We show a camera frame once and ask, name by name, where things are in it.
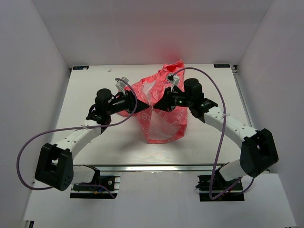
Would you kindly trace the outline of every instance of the robotic arm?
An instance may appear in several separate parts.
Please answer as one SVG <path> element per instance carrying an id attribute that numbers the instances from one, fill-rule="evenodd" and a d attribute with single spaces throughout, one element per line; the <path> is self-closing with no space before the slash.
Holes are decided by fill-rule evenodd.
<path id="1" fill-rule="evenodd" d="M 94 138 L 101 135 L 107 127 L 92 126 L 109 125 L 111 115 L 127 111 L 131 113 L 135 108 L 135 97 L 131 91 L 125 91 L 125 84 L 116 84 L 119 92 L 112 95 L 109 89 L 97 92 L 95 104 L 89 109 L 88 116 L 83 123 L 83 129 L 76 130 L 63 140 L 51 145 L 46 143 L 42 148 L 35 172 L 35 179 L 60 191 L 64 191 L 70 184 L 91 183 L 99 179 L 99 170 L 92 166 L 73 166 L 75 156 Z M 138 100 L 135 113 L 149 105 Z"/>
<path id="2" fill-rule="evenodd" d="M 163 97 L 154 108 L 170 112 L 177 106 L 188 107 L 195 118 L 222 131 L 225 114 L 215 102 L 204 97 L 197 79 L 184 81 L 185 92 L 176 86 L 179 80 L 176 75 L 168 75 L 167 79 L 172 86 L 165 89 Z M 225 135 L 239 146 L 241 156 L 239 160 L 217 169 L 215 179 L 225 182 L 245 175 L 257 177 L 278 162 L 276 146 L 269 130 L 258 131 L 226 115 Z"/>

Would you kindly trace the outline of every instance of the red bag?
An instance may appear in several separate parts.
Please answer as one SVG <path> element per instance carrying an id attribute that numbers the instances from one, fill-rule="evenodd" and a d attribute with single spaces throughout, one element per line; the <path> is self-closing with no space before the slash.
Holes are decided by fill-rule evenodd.
<path id="1" fill-rule="evenodd" d="M 176 107 L 169 113 L 153 109 L 153 106 L 162 98 L 165 88 L 171 86 L 167 75 L 184 67 L 181 59 L 174 64 L 164 64 L 155 75 L 143 78 L 132 85 L 137 98 L 150 105 L 150 108 L 137 114 L 137 120 L 149 143 L 166 143 L 185 135 L 187 108 Z M 184 91 L 184 71 L 179 72 L 177 76 L 180 78 L 178 87 Z M 121 115 L 128 116 L 128 113 L 121 112 Z"/>

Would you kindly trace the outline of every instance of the white wall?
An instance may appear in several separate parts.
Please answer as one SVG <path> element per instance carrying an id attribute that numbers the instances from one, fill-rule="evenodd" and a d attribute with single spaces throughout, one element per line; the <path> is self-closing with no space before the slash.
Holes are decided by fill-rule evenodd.
<path id="1" fill-rule="evenodd" d="M 272 0 L 33 0 L 69 66 L 237 64 Z"/>
<path id="2" fill-rule="evenodd" d="M 272 131 L 278 172 L 295 220 L 304 227 L 304 1 L 274 0 L 239 64 L 257 128 Z"/>
<path id="3" fill-rule="evenodd" d="M 0 31 L 0 226 L 16 228 L 29 196 L 16 174 L 18 151 L 52 127 L 69 72 L 31 0 L 0 1 Z M 27 183 L 47 139 L 34 141 L 21 157 Z"/>

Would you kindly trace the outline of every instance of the cable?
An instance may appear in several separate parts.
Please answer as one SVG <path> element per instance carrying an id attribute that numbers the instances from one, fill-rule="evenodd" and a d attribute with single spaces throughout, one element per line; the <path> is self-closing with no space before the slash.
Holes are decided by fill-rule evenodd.
<path id="1" fill-rule="evenodd" d="M 253 184 L 253 181 L 254 181 L 254 180 L 255 180 L 255 178 L 253 177 L 252 180 L 251 180 L 251 182 L 250 182 L 250 184 L 248 185 L 247 188 L 245 188 L 245 190 L 242 190 L 241 192 L 235 193 L 235 194 L 233 194 L 232 196 L 238 196 L 238 195 L 240 195 L 240 194 L 245 193 L 248 189 L 250 189 L 250 187 L 251 187 L 251 185 Z"/>
<path id="2" fill-rule="evenodd" d="M 204 71 L 197 69 L 195 67 L 185 67 L 182 69 L 179 69 L 178 71 L 176 71 L 172 76 L 174 77 L 177 73 L 179 73 L 180 71 L 183 70 L 187 70 L 187 69 L 191 69 L 191 70 L 196 70 L 201 72 L 202 74 L 204 74 L 205 76 L 207 76 L 207 78 L 209 78 L 209 80 L 213 83 L 214 87 L 216 88 L 216 90 L 218 91 L 218 94 L 220 96 L 220 99 L 222 101 L 223 104 L 223 113 L 224 113 L 224 122 L 223 122 L 223 128 L 222 128 L 222 134 L 220 136 L 220 140 L 219 140 L 219 144 L 218 144 L 218 150 L 217 150 L 217 154 L 215 156 L 215 160 L 214 160 L 214 164 L 212 167 L 212 174 L 211 174 L 211 179 L 210 179 L 210 185 L 209 185 L 209 197 L 211 200 L 216 200 L 218 197 L 220 197 L 221 195 L 223 195 L 225 192 L 229 191 L 230 189 L 232 189 L 234 186 L 237 185 L 237 183 L 242 179 L 242 178 L 238 178 L 230 187 L 226 188 L 225 190 L 223 190 L 222 192 L 220 192 L 219 194 L 217 194 L 216 196 L 212 196 L 212 186 L 213 186 L 213 180 L 214 180 L 214 173 L 216 170 L 216 166 L 218 164 L 218 160 L 219 160 L 219 153 L 220 153 L 220 148 L 222 147 L 222 143 L 223 143 L 223 139 L 224 139 L 224 135 L 225 135 L 225 128 L 226 128 L 226 105 L 225 105 L 225 101 L 223 98 L 222 93 L 220 92 L 218 86 L 216 85 L 216 83 L 213 81 L 213 79 Z"/>
<path id="3" fill-rule="evenodd" d="M 135 91 L 133 90 L 133 88 L 126 82 L 124 81 L 123 79 L 120 79 L 120 78 L 116 78 L 115 79 L 116 81 L 122 81 L 124 82 L 129 88 L 130 90 L 132 91 L 132 93 L 134 94 L 135 96 L 135 107 L 133 109 L 133 111 L 130 113 L 130 115 L 128 115 L 125 119 L 123 119 L 122 121 L 118 122 L 118 123 L 113 123 L 113 124 L 109 124 L 109 125 L 96 125 L 96 126 L 87 126 L 86 128 L 88 129 L 92 129 L 92 128 L 102 128 L 102 127 L 113 127 L 113 126 L 117 126 L 119 124 L 122 124 L 123 122 L 127 121 L 136 111 L 136 108 L 137 108 L 137 97 L 136 97 L 136 93 Z M 21 158 L 21 155 L 24 151 L 24 149 L 26 148 L 26 146 L 31 142 L 33 141 L 34 139 L 42 136 L 42 135 L 45 135 L 45 134 L 48 134 L 48 133 L 53 133 L 53 132 L 62 132 L 62 131 L 70 131 L 70 130 L 81 130 L 83 129 L 83 126 L 80 126 L 80 127 L 68 127 L 68 128 L 61 128 L 61 129 L 54 129 L 54 130 L 49 130 L 49 131 L 45 131 L 45 132 L 41 132 L 35 136 L 33 136 L 32 138 L 30 138 L 20 149 L 19 153 L 18 153 L 18 156 L 17 156 L 17 161 L 16 161 L 16 169 L 17 169 L 17 175 L 18 175 L 18 178 L 19 180 L 21 181 L 21 183 L 27 187 L 28 189 L 31 189 L 31 190 L 47 190 L 47 189 L 51 189 L 52 187 L 45 187 L 45 188 L 35 188 L 35 187 L 32 187 L 30 185 L 28 185 L 22 178 L 21 176 L 21 173 L 20 173 L 20 158 Z"/>
<path id="4" fill-rule="evenodd" d="M 100 187 L 100 188 L 103 188 L 104 190 L 106 190 L 110 196 L 115 199 L 114 195 L 109 191 L 109 189 L 107 189 L 105 186 L 103 185 L 100 185 L 100 184 L 85 184 L 85 183 L 80 183 L 78 184 L 79 186 L 84 186 L 84 187 Z"/>

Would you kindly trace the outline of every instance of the white panel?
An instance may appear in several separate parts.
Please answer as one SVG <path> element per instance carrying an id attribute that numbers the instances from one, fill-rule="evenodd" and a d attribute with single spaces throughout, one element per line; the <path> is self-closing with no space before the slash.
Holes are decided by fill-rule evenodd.
<path id="1" fill-rule="evenodd" d="M 123 173 L 116 199 L 70 199 L 70 188 L 35 191 L 35 228 L 284 228 L 295 226 L 277 174 L 261 174 L 243 202 L 200 202 L 198 174 Z M 247 186 L 250 177 L 244 177 Z"/>
<path id="2" fill-rule="evenodd" d="M 299 227 L 304 227 L 304 1 L 275 0 L 239 65 L 255 127 L 274 136 L 279 173 Z"/>
<path id="3" fill-rule="evenodd" d="M 217 83 L 227 107 L 237 120 L 247 124 L 245 112 L 230 68 L 214 68 L 213 65 L 186 65 L 206 71 Z M 88 70 L 72 70 L 57 128 L 78 126 L 83 123 L 89 107 L 95 102 L 96 92 L 108 88 L 116 94 L 116 77 L 126 77 L 129 83 L 138 82 L 155 74 L 161 65 L 90 66 Z M 218 103 L 220 97 L 209 79 L 200 72 L 186 70 L 185 79 L 197 78 L 205 97 Z M 112 123 L 124 117 L 114 114 Z M 70 132 L 54 134 L 52 143 L 68 136 Z M 212 164 L 218 148 L 220 131 L 204 124 L 188 112 L 185 136 L 165 144 L 148 144 L 136 117 L 122 125 L 109 127 L 92 140 L 74 159 L 74 164 Z M 240 149 L 228 137 L 224 138 L 220 163 L 237 160 Z"/>
<path id="4" fill-rule="evenodd" d="M 34 0 L 72 65 L 237 64 L 271 0 Z"/>
<path id="5" fill-rule="evenodd" d="M 29 137 L 52 128 L 68 68 L 31 0 L 0 1 L 1 227 L 19 227 L 29 190 L 16 175 L 16 158 Z M 31 184 L 42 137 L 21 157 Z"/>

